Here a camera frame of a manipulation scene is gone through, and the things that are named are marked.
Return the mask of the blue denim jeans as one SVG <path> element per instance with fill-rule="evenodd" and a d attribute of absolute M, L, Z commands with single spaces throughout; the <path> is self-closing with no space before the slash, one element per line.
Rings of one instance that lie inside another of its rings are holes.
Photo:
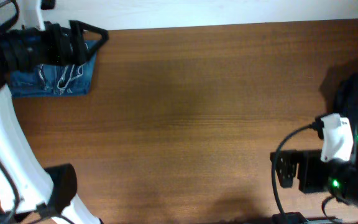
<path fill-rule="evenodd" d="M 96 54 L 82 65 L 40 64 L 31 72 L 11 73 L 9 88 L 14 98 L 81 96 L 90 92 Z"/>

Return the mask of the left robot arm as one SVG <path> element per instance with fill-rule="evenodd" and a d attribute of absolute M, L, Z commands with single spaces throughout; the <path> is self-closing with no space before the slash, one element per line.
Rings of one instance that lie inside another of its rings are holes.
<path fill-rule="evenodd" d="M 39 221 L 101 223 L 81 201 L 71 164 L 44 168 L 17 120 L 8 75 L 40 64 L 82 65 L 108 41 L 107 30 L 72 20 L 67 28 L 41 23 L 16 30 L 21 13 L 0 22 L 0 223 L 21 223 L 36 213 Z M 7 1 L 0 3 L 6 7 Z"/>

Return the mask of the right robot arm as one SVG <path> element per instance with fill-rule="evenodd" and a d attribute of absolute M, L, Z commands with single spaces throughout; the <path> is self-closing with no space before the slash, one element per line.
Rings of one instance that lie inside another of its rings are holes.
<path fill-rule="evenodd" d="M 312 129 L 323 141 L 321 149 L 283 150 L 285 143 L 302 131 Z M 339 84 L 332 113 L 287 135 L 270 154 L 273 195 L 279 213 L 273 223 L 311 223 L 299 212 L 286 213 L 278 188 L 290 188 L 297 178 L 304 194 L 329 192 L 321 203 L 325 210 L 331 200 L 358 208 L 358 73 Z"/>

